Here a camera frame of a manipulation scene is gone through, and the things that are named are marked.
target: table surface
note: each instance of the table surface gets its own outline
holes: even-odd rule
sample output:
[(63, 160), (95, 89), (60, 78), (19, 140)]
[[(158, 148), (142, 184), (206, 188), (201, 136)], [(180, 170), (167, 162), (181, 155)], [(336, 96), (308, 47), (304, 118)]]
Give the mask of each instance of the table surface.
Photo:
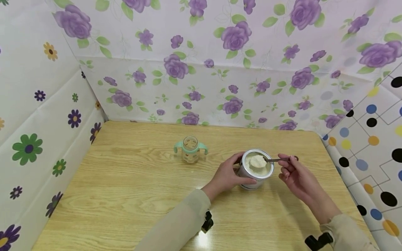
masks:
[[(181, 161), (173, 145), (193, 135), (209, 148), (195, 164)], [(178, 124), (106, 122), (69, 184), (33, 251), (132, 251), (142, 237), (193, 189), (201, 188), (233, 153), (260, 148), (297, 155), (339, 208), (370, 236), (319, 136)], [(235, 187), (211, 206), (214, 226), (182, 250), (308, 250), (318, 223), (278, 178), (262, 187)], [(322, 250), (332, 250), (329, 246)]]

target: green leaf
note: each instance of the green leaf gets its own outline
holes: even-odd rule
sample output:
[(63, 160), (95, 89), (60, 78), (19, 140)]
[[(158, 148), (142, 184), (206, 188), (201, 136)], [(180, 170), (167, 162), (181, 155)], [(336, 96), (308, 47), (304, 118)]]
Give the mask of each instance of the green leaf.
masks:
[(274, 16), (270, 16), (263, 22), (263, 27), (265, 27), (265, 28), (271, 27), (271, 26), (275, 25), (277, 21), (278, 21), (278, 18), (276, 18)]
[(282, 16), (285, 13), (285, 6), (283, 4), (275, 4), (274, 13), (278, 16)]
[(226, 54), (226, 59), (231, 59), (235, 56), (237, 56), (237, 51), (228, 51), (228, 53)]
[(236, 14), (236, 15), (232, 16), (232, 23), (237, 24), (240, 21), (246, 21), (246, 18), (240, 14)]

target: silver can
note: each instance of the silver can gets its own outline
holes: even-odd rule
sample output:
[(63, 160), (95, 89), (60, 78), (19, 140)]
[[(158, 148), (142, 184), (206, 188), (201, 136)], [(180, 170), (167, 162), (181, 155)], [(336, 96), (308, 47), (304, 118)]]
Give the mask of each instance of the silver can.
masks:
[(263, 156), (267, 157), (268, 159), (271, 159), (271, 156), (269, 154), (267, 154), (266, 152), (264, 152), (263, 150), (250, 149), (243, 154), (243, 157), (240, 160), (240, 168), (237, 171), (237, 176), (249, 177), (249, 178), (255, 179), (257, 181), (257, 184), (254, 184), (254, 185), (240, 185), (240, 186), (246, 190), (255, 190), (255, 189), (259, 188), (263, 184), (263, 182), (272, 175), (272, 173), (274, 172), (274, 163), (271, 162), (271, 163), (267, 164), (267, 168), (270, 167), (270, 170), (268, 171), (267, 175), (255, 176), (251, 172), (249, 172), (243, 165), (243, 163), (245, 162), (246, 156), (249, 153), (259, 153), (259, 154), (262, 154)]

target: purple rose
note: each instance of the purple rose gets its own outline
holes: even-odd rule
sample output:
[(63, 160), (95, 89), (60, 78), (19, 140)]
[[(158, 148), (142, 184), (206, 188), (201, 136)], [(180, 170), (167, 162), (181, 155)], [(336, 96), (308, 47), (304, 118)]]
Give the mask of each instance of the purple rose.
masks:
[(297, 72), (292, 77), (291, 85), (297, 89), (304, 89), (314, 80), (314, 75), (311, 74), (310, 67), (305, 67)]
[(224, 103), (223, 110), (226, 114), (238, 113), (243, 107), (243, 101), (236, 97), (231, 98), (229, 102)]
[(375, 43), (362, 51), (361, 55), (359, 63), (367, 67), (380, 68), (402, 56), (402, 43), (396, 40), (386, 44)]
[(57, 25), (63, 28), (69, 37), (86, 39), (90, 36), (91, 19), (75, 5), (66, 5), (65, 11), (57, 11), (53, 14)]
[(111, 86), (117, 86), (116, 80), (111, 77), (104, 77), (103, 80), (106, 81), (106, 83), (109, 83)]
[(290, 13), (290, 20), (301, 31), (314, 24), (321, 14), (320, 0), (296, 0)]
[(184, 75), (189, 73), (189, 67), (186, 63), (180, 61), (180, 58), (176, 54), (171, 54), (170, 56), (163, 59), (165, 62), (164, 66), (166, 72), (169, 76), (173, 78), (183, 79)]
[(240, 21), (235, 27), (226, 28), (221, 35), (221, 40), (224, 42), (224, 49), (237, 51), (243, 48), (251, 36), (251, 29), (246, 21)]
[(348, 30), (349, 34), (354, 34), (360, 30), (361, 27), (366, 26), (367, 23), (369, 22), (369, 17), (367, 14), (364, 14), (363, 16), (359, 16), (355, 20), (351, 22), (351, 27)]
[(192, 16), (202, 17), (204, 15), (204, 9), (207, 7), (207, 0), (190, 0), (189, 6)]
[(296, 53), (298, 53), (299, 51), (300, 51), (299, 46), (294, 45), (293, 47), (288, 47), (286, 49), (286, 52), (285, 52), (284, 56), (286, 57), (286, 59), (295, 58)]
[(310, 62), (316, 62), (320, 60), (322, 57), (324, 57), (326, 54), (326, 51), (317, 51), (316, 53), (313, 54), (313, 57), (310, 59)]
[(130, 106), (131, 105), (130, 93), (117, 90), (115, 94), (112, 96), (112, 101), (113, 103), (118, 104), (120, 107)]
[(180, 47), (181, 43), (183, 43), (183, 37), (180, 35), (176, 35), (172, 37), (170, 41), (172, 42), (172, 48), (176, 49)]
[(289, 120), (285, 124), (281, 124), (278, 129), (293, 131), (294, 129), (296, 129), (296, 126), (297, 126), (296, 122), (294, 122), (293, 120)]
[(146, 77), (147, 76), (145, 75), (145, 73), (142, 73), (140, 71), (136, 71), (136, 72), (133, 73), (134, 81), (137, 82), (137, 83), (144, 83)]
[(265, 92), (271, 85), (267, 81), (257, 84), (257, 92)]
[(204, 66), (206, 68), (213, 68), (214, 65), (215, 65), (215, 63), (213, 62), (212, 59), (207, 59), (207, 60), (204, 61)]
[(125, 4), (134, 9), (138, 13), (142, 13), (145, 7), (149, 7), (151, 5), (151, 0), (123, 0)]
[(229, 90), (230, 90), (230, 92), (231, 93), (234, 93), (234, 94), (236, 94), (238, 91), (239, 88), (236, 86), (236, 85), (230, 85), (229, 86)]
[(252, 13), (252, 9), (255, 7), (255, 0), (243, 0), (243, 4), (244, 11), (250, 15)]

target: sleeve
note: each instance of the sleeve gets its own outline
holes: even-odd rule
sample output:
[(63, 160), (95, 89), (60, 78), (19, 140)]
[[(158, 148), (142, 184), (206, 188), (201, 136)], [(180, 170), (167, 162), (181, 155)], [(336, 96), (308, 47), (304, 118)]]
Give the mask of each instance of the sleeve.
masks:
[(211, 202), (196, 189), (163, 217), (138, 243), (135, 251), (179, 251), (205, 221)]
[(320, 229), (331, 234), (334, 251), (378, 251), (357, 224), (345, 214), (335, 216), (330, 223), (320, 225)]

